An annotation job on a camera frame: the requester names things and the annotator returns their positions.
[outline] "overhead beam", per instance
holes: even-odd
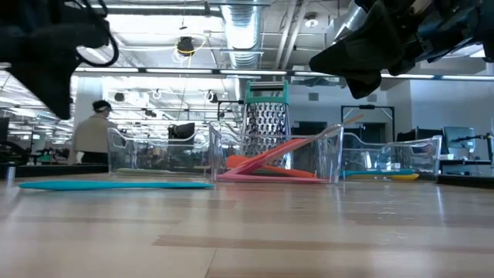
[[[244,76],[299,76],[299,77],[338,77],[323,73],[294,70],[262,70],[262,69],[189,69],[189,68],[77,68],[76,76],[149,76],[149,77],[194,77],[194,78],[226,78]],[[392,76],[382,73],[385,80],[430,80],[430,81],[494,81],[494,76],[478,75],[432,75],[402,74]]]

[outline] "blue flat board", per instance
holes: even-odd
[[[20,188],[42,189],[42,190],[96,190],[96,189],[118,189],[118,188],[212,188],[213,185],[203,182],[182,182],[182,181],[34,181],[19,184]]]

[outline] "desk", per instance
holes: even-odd
[[[0,266],[2,278],[494,277],[492,207],[494,191],[426,183],[0,185]]]
[[[455,166],[455,165],[491,165],[491,161],[489,160],[463,160],[463,159],[454,159],[454,160],[440,160],[439,161],[439,170],[441,170],[444,166]]]

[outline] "cap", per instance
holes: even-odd
[[[105,110],[112,110],[111,104],[105,100],[98,100],[93,102],[93,110],[95,112],[104,112]]]

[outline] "teal grater handle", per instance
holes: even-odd
[[[283,82],[283,93],[278,97],[254,97],[251,90],[251,82],[247,82],[247,92],[245,92],[245,103],[284,103],[289,105],[288,101],[288,81]]]

